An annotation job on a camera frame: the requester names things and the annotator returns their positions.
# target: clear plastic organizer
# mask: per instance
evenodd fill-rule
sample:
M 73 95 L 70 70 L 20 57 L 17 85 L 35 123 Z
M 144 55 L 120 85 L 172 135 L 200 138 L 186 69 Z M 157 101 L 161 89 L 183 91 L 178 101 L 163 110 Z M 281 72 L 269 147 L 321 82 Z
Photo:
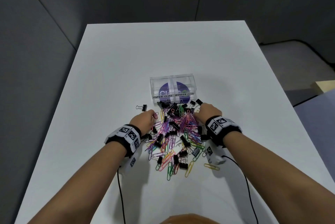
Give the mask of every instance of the clear plastic organizer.
M 193 74 L 150 78 L 151 96 L 155 105 L 159 101 L 188 103 L 197 99 Z

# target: purple circle sticker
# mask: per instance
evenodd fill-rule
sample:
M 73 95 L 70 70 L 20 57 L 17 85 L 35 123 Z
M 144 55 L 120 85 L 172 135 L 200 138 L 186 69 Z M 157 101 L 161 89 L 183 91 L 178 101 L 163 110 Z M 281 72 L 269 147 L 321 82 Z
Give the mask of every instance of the purple circle sticker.
M 187 86 L 185 86 L 183 83 L 180 83 L 177 81 L 177 89 L 178 89 L 178 93 L 189 93 L 190 90 L 188 89 Z M 166 100 L 170 100 L 170 97 L 172 97 L 172 94 L 169 94 L 169 84 L 166 83 L 164 85 L 162 85 L 162 87 L 159 89 L 159 94 L 163 94 L 164 97 L 159 98 L 159 100 L 161 101 L 166 101 Z M 188 103 L 190 101 L 190 97 L 189 96 L 179 96 L 180 102 L 181 103 Z

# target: forearm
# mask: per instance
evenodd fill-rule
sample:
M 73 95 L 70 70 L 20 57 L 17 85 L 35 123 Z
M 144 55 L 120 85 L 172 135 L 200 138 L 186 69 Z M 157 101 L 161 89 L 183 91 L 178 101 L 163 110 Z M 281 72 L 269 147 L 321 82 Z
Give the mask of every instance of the forearm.
M 335 195 L 290 163 L 238 132 L 224 144 L 280 223 L 335 219 Z
M 105 145 L 29 223 L 89 223 L 125 154 L 126 149 L 118 142 Z

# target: wristband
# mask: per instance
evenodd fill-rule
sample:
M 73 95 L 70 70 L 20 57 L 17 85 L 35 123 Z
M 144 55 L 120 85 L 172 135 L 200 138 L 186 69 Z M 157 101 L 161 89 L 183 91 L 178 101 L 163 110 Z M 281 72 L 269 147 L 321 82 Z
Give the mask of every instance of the wristband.
M 223 146 L 223 138 L 229 132 L 242 132 L 241 128 L 232 120 L 223 116 L 212 116 L 206 121 L 207 135 L 212 138 L 213 143 Z
M 132 156 L 139 147 L 141 131 L 134 125 L 123 125 L 106 137 L 105 144 L 116 141 L 127 150 L 126 157 Z

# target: wire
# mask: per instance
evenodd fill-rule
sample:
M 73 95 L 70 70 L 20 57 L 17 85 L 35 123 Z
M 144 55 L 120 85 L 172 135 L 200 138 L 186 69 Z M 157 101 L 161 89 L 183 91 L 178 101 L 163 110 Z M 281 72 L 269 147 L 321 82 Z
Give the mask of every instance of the wire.
M 237 167 L 240 167 L 240 166 L 237 164 L 237 162 L 234 161 L 232 158 L 230 158 L 230 157 L 228 157 L 228 156 L 226 156 L 226 155 L 222 155 L 222 157 L 226 157 L 226 158 L 230 159 L 232 162 L 234 162 L 234 163 L 237 165 Z M 255 215 L 255 218 L 256 218 L 256 222 L 257 222 L 257 224 L 258 224 L 258 218 L 257 218 L 256 212 L 255 212 L 255 209 L 254 209 L 254 206 L 253 206 L 252 201 L 251 201 L 251 195 L 250 195 L 249 183 L 248 183 L 248 180 L 247 180 L 247 177 L 245 176 L 245 174 L 243 174 L 243 175 L 244 175 L 245 181 L 247 182 L 247 187 L 248 187 L 248 193 L 249 193 L 250 204 L 251 204 L 252 210 L 254 211 L 254 215 Z
M 119 179 L 119 169 L 118 169 L 117 173 L 118 173 L 118 183 L 119 183 L 119 190 L 120 190 L 121 204 L 122 204 L 123 222 L 124 222 L 124 224 L 126 224 L 125 209 L 124 209 L 124 206 L 123 206 L 123 197 L 122 197 L 121 186 L 120 186 L 120 179 Z

